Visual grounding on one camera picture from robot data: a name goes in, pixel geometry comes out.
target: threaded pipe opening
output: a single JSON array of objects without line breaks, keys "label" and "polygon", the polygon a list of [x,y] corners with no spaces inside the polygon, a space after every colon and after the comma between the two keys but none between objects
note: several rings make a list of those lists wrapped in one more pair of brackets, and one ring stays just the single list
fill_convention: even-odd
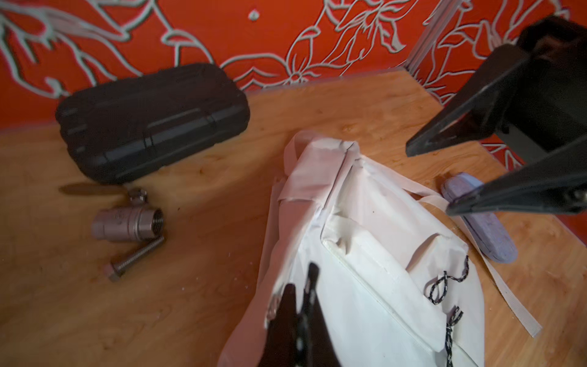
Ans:
[{"label": "threaded pipe opening", "polygon": [[163,212],[161,209],[157,209],[153,214],[153,222],[151,223],[151,231],[155,236],[161,234],[161,231],[163,231],[163,224]]}]

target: bolt head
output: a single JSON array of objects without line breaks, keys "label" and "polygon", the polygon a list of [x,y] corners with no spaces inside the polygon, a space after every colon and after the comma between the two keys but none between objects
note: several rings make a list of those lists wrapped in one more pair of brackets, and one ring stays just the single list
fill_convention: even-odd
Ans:
[{"label": "bolt head", "polygon": [[118,274],[116,269],[114,269],[114,266],[112,266],[112,263],[109,262],[104,265],[104,275],[107,276],[111,282],[118,282],[122,274]]},{"label": "bolt head", "polygon": [[140,187],[131,188],[129,190],[130,204],[134,206],[145,205],[149,201],[147,192]]}]

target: wood grain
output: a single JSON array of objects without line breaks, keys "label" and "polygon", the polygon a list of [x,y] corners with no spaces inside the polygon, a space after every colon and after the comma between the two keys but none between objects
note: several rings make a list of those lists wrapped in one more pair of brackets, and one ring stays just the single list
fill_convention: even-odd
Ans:
[{"label": "wood grain", "polygon": [[[168,241],[118,284],[102,266],[135,245],[93,240],[90,223],[123,198],[58,192],[87,179],[57,125],[0,135],[1,366],[215,365],[255,292],[271,185],[300,129],[357,140],[363,154],[432,188],[461,171],[483,181],[504,173],[477,143],[406,158],[407,139],[441,108],[406,72],[249,102],[245,133],[136,182],[163,209]],[[587,365],[587,249],[552,216],[499,217],[519,259],[495,267],[544,330],[526,333],[473,255],[487,366]]]}]

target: threaded bolt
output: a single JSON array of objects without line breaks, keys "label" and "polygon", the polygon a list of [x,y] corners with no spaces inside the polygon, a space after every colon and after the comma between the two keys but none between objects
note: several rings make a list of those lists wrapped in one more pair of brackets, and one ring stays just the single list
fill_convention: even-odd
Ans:
[{"label": "threaded bolt", "polygon": [[122,275],[134,265],[135,262],[145,257],[147,254],[161,246],[165,242],[165,237],[159,236],[145,246],[139,248],[131,256],[123,261],[112,263],[109,262],[104,266],[104,274],[113,282],[119,281]]}]

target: drawstring cord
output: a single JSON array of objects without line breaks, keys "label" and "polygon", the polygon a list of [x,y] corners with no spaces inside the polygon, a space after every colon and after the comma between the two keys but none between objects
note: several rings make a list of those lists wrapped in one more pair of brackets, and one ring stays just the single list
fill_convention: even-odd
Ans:
[{"label": "drawstring cord", "polygon": [[[428,295],[428,299],[434,305],[439,304],[444,300],[446,297],[446,293],[448,292],[448,280],[452,279],[457,282],[462,282],[467,279],[469,275],[469,256],[465,257],[465,270],[463,271],[463,276],[460,278],[455,278],[444,272],[444,275],[438,279],[430,288],[430,295]],[[434,290],[440,285],[440,283],[444,283],[443,293],[437,298],[434,299],[433,294]],[[446,337],[444,339],[444,349],[446,349],[446,367],[453,367],[453,326],[455,326],[459,320],[463,317],[463,312],[460,310],[459,307],[454,309],[453,315],[448,319],[446,323]]]}]

